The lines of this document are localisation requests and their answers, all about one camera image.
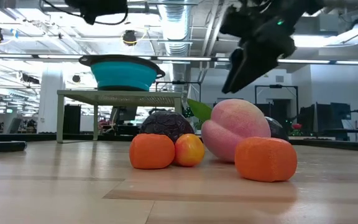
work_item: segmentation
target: teal bowl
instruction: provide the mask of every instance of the teal bowl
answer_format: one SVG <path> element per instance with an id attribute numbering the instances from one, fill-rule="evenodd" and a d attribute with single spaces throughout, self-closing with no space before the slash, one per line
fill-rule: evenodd
<path id="1" fill-rule="evenodd" d="M 85 55 L 80 63 L 91 67 L 98 90 L 148 91 L 165 76 L 155 63 L 128 55 Z"/>

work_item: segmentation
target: orange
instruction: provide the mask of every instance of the orange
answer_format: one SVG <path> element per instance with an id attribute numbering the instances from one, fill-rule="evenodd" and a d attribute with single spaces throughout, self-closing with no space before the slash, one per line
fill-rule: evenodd
<path id="1" fill-rule="evenodd" d="M 295 174 L 298 159 L 289 142 L 252 137 L 237 145 L 234 162 L 243 178 L 275 182 L 290 179 Z"/>
<path id="2" fill-rule="evenodd" d="M 137 169 L 162 169 L 175 158 L 175 145 L 165 135 L 138 134 L 129 148 L 129 159 Z"/>

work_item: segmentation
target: table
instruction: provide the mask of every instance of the table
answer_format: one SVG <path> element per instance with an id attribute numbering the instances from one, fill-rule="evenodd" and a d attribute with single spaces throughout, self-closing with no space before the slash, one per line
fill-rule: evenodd
<path id="1" fill-rule="evenodd" d="M 93 140 L 98 140 L 98 106 L 164 106 L 181 113 L 181 93 L 146 91 L 58 90 L 57 142 L 63 143 L 65 97 L 94 106 Z"/>

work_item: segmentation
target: air duct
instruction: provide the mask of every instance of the air duct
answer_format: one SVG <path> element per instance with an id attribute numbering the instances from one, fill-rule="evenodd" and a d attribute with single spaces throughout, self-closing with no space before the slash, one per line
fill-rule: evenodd
<path id="1" fill-rule="evenodd" d="M 190 6 L 166 4 L 159 5 L 158 9 L 162 18 L 164 39 L 187 40 L 189 33 Z M 188 56 L 189 53 L 189 45 L 184 43 L 166 43 L 165 49 L 169 56 Z M 189 81 L 190 73 L 187 64 L 174 63 L 172 67 L 172 81 Z"/>

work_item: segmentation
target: green leaf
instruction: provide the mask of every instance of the green leaf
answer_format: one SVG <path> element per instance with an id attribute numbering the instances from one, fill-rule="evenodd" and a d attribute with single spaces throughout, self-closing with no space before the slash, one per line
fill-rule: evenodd
<path id="1" fill-rule="evenodd" d="M 187 99 L 187 103 L 189 104 L 194 116 L 200 119 L 201 122 L 211 119 L 212 108 L 208 105 L 192 99 Z"/>

